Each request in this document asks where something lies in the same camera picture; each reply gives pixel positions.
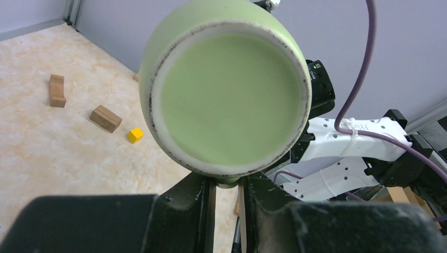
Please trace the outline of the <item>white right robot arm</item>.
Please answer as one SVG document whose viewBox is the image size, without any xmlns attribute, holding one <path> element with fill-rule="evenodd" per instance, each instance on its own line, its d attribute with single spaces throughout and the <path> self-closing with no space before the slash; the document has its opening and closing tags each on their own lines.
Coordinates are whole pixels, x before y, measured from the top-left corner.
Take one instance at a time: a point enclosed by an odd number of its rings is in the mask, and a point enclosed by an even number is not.
<svg viewBox="0 0 447 253">
<path fill-rule="evenodd" d="M 315 158 L 339 157 L 341 160 L 308 176 L 293 176 L 282 187 L 305 202 L 326 201 L 355 189 L 382 185 L 408 187 L 421 174 L 433 150 L 419 135 L 405 132 L 406 118 L 400 111 L 388 110 L 375 120 L 313 118 L 304 134 L 288 154 L 290 163 Z"/>
</svg>

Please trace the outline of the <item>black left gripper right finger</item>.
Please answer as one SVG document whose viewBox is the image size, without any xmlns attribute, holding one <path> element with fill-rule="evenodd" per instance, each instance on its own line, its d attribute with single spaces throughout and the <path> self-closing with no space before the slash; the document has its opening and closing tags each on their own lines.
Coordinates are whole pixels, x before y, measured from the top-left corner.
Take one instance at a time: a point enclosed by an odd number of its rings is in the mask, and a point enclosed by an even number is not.
<svg viewBox="0 0 447 253">
<path fill-rule="evenodd" d="M 246 252 L 446 252 L 415 205 L 303 202 L 262 173 L 243 177 L 242 195 Z"/>
</svg>

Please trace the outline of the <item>light green mug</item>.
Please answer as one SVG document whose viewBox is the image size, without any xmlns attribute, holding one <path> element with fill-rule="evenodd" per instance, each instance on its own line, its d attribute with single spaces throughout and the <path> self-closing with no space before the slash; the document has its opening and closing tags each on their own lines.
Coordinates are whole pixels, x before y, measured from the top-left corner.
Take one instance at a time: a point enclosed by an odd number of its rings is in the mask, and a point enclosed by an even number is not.
<svg viewBox="0 0 447 253">
<path fill-rule="evenodd" d="M 139 70 L 146 124 L 186 169 L 240 178 L 282 158 L 312 103 L 289 31 L 249 1 L 187 1 L 155 28 Z"/>
</svg>

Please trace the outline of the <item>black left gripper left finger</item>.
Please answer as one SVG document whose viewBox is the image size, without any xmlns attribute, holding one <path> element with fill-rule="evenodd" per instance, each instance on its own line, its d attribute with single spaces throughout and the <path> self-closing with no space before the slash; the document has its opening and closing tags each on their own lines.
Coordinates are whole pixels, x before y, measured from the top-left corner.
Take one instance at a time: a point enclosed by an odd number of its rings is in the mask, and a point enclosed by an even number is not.
<svg viewBox="0 0 447 253">
<path fill-rule="evenodd" d="M 215 207 L 215 182 L 196 173 L 161 195 L 38 197 L 1 252 L 212 252 Z"/>
</svg>

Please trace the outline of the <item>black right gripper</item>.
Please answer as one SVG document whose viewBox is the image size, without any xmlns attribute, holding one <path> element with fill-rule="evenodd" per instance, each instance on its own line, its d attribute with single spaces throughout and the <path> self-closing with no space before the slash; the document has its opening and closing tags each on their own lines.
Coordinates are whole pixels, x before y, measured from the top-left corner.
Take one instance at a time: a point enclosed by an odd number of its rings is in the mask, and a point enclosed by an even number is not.
<svg viewBox="0 0 447 253">
<path fill-rule="evenodd" d="M 309 119 L 330 112 L 335 107 L 335 91 L 323 63 L 306 60 L 311 78 L 312 104 Z"/>
</svg>

